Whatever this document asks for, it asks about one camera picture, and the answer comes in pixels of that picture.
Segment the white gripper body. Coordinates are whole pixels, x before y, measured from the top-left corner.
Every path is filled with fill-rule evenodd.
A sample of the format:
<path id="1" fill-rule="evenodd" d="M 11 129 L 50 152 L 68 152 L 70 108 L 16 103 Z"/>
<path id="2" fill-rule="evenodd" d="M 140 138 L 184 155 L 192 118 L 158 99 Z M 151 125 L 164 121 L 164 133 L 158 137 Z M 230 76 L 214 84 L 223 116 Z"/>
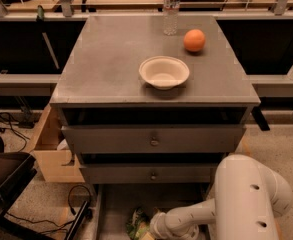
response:
<path id="1" fill-rule="evenodd" d="M 200 217 L 192 212 L 156 213 L 150 222 L 150 232 L 161 240 L 197 240 Z"/>

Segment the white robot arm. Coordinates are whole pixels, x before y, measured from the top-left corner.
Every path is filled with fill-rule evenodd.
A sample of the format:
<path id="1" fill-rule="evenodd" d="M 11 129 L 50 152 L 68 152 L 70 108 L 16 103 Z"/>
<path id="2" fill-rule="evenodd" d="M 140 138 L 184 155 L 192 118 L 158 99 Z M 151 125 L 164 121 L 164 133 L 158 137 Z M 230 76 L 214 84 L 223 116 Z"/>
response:
<path id="1" fill-rule="evenodd" d="M 233 154 L 218 165 L 214 189 L 212 199 L 156 213 L 150 234 L 159 240 L 200 240 L 199 227 L 215 224 L 217 240 L 280 240 L 275 219 L 292 204 L 292 189 L 280 174 Z"/>

